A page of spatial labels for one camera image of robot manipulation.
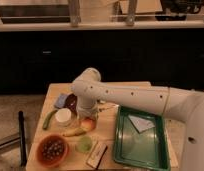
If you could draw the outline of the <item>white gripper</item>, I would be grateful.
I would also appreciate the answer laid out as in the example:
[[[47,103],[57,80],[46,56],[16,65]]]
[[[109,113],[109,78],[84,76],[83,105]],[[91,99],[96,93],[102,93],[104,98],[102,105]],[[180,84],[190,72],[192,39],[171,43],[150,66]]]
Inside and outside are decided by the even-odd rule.
[[[77,99],[76,110],[80,119],[90,118],[97,119],[98,106],[95,100],[79,97]]]

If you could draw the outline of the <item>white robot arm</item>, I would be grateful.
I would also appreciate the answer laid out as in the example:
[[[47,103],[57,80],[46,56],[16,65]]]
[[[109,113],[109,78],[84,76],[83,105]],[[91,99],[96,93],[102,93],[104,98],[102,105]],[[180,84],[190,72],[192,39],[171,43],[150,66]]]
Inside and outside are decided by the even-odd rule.
[[[163,86],[103,83],[95,68],[85,69],[71,84],[77,111],[93,114],[97,100],[162,115],[186,125],[180,171],[204,171],[204,92]]]

